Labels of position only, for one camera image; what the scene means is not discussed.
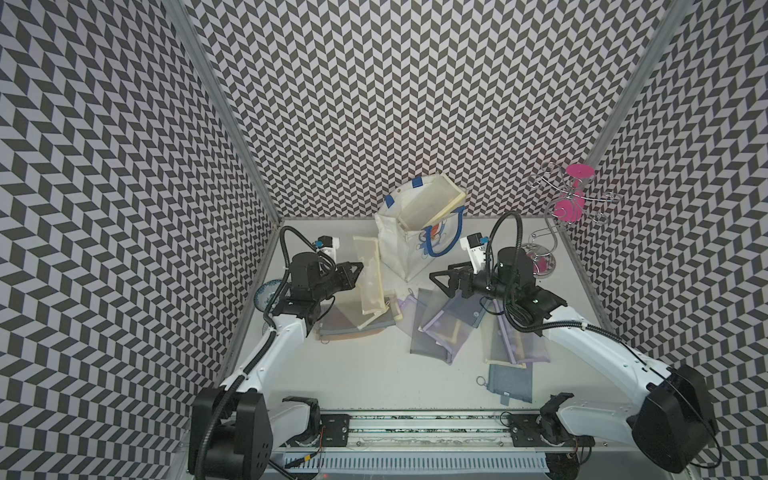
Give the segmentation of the white canvas bag blue handles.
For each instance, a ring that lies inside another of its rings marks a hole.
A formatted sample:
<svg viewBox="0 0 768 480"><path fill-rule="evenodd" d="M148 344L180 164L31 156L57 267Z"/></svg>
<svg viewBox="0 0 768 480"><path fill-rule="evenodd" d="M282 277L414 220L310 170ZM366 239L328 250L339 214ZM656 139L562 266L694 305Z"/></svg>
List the white canvas bag blue handles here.
<svg viewBox="0 0 768 480"><path fill-rule="evenodd" d="M413 280L436 258L448 254L459 243L462 234L465 201L462 206L443 217L437 224L417 231L404 230L397 222L398 200L409 184L421 184L417 176L392 190L374 214L382 262L405 281Z"/></svg>

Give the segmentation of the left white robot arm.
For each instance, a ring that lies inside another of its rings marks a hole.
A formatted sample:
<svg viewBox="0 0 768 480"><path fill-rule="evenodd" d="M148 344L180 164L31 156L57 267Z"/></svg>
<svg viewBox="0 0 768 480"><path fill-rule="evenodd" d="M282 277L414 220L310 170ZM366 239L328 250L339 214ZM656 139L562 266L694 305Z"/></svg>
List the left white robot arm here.
<svg viewBox="0 0 768 480"><path fill-rule="evenodd" d="M279 243L285 270L263 309L267 327L245 361L219 385L201 389L192 404L187 470L196 479L258 479L286 443L319 445L324 425L314 398L290 396L275 408L269 389L287 360L327 314L340 292L354 289L361 262L337 262L337 238L306 240L291 255Z"/></svg>

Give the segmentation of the grey blue mesh pouch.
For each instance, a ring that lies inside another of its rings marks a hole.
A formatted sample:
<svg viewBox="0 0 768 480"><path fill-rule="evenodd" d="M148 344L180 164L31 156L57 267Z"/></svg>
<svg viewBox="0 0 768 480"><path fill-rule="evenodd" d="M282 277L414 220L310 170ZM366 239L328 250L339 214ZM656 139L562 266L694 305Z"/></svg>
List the grey blue mesh pouch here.
<svg viewBox="0 0 768 480"><path fill-rule="evenodd" d="M443 311L472 328L478 328L485 315L481 300L481 295L475 294L469 298L464 298L458 293L444 305Z"/></svg>

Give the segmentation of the purple mesh pencil pouch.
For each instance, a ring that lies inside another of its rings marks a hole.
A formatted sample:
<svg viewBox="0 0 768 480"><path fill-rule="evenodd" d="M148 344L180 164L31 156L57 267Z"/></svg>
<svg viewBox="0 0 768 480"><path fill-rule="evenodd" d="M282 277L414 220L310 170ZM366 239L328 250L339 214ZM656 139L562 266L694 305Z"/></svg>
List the purple mesh pencil pouch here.
<svg viewBox="0 0 768 480"><path fill-rule="evenodd" d="M450 355L455 356L464 346L474 328L445 313L442 308L419 330L445 348Z"/></svg>

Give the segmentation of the large yellow trim mesh pouch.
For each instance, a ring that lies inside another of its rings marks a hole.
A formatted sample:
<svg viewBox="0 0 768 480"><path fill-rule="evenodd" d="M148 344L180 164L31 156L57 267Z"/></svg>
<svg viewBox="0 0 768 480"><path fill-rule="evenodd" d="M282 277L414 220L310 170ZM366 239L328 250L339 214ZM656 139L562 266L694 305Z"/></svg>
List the large yellow trim mesh pouch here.
<svg viewBox="0 0 768 480"><path fill-rule="evenodd" d="M437 224L455 208L464 204L467 196L447 175L438 174L419 177L419 186L409 184L398 200L400 210L396 216L398 224L407 231L421 230Z"/></svg>

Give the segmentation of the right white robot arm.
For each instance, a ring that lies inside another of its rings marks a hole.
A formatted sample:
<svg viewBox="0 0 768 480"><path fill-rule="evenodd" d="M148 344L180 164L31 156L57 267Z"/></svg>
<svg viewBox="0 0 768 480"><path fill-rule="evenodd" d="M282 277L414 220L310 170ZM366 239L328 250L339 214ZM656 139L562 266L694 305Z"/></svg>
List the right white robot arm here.
<svg viewBox="0 0 768 480"><path fill-rule="evenodd" d="M718 447L718 427L704 376L671 367L627 345L617 334L587 321L565 299L539 286L534 262L523 249L523 221L516 211L515 244L493 249L494 235L448 233L450 252L461 247L469 259L430 273L449 298L456 295L497 303L493 315L503 328L533 334L560 345L598 370L627 397L625 404L578 401L560 392L540 408L535 425L545 444L581 448L581 438L636 447L657 467L681 473L695 466L708 446Z"/></svg>

